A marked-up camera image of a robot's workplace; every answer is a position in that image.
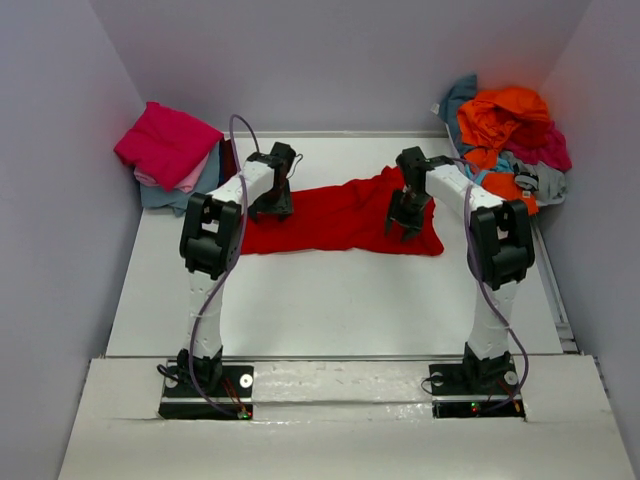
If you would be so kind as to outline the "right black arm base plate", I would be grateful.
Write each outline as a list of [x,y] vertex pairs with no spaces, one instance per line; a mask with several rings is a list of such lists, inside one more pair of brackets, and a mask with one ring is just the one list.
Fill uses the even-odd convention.
[[473,384],[461,363],[429,366],[421,388],[432,398],[435,419],[526,418],[518,375],[513,367],[506,373]]

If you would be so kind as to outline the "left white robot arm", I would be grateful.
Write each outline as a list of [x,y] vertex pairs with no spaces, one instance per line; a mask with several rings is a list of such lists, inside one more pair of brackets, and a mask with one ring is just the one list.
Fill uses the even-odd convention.
[[222,379],[222,295],[248,222],[293,214],[288,176],[296,157],[290,145],[276,142],[268,153],[252,153],[223,185],[188,202],[179,253],[189,273],[189,331],[176,377],[199,394],[211,395]]

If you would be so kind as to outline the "red t shirt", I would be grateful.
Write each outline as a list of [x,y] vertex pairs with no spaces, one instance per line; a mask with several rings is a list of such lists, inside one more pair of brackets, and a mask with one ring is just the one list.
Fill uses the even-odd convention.
[[400,170],[386,166],[368,179],[294,192],[294,213],[290,217],[280,221],[261,215],[256,222],[248,222],[241,253],[360,249],[381,254],[441,255],[444,246],[433,226],[434,202],[425,208],[424,227],[417,237],[403,240],[398,225],[385,231],[392,193],[403,186]]

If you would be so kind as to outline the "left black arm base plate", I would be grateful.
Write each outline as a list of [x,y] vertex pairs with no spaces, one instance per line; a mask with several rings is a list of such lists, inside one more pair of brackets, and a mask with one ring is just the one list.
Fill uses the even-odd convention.
[[179,379],[175,361],[160,364],[163,388],[158,415],[165,420],[251,421],[253,419],[254,367],[225,364],[221,380],[213,387],[202,385],[203,397],[189,376]]

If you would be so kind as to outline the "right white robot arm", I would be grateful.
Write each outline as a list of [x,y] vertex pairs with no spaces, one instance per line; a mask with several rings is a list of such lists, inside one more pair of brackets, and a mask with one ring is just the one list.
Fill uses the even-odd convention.
[[515,397],[527,375],[515,369],[509,345],[519,339],[510,318],[518,287],[535,261],[528,207],[485,190],[460,163],[428,158],[419,147],[404,149],[396,159],[403,185],[391,195],[385,230],[399,231],[402,241],[417,238],[434,200],[459,215],[477,285],[474,321],[462,360],[431,365],[427,391],[436,397],[490,396],[505,386]]

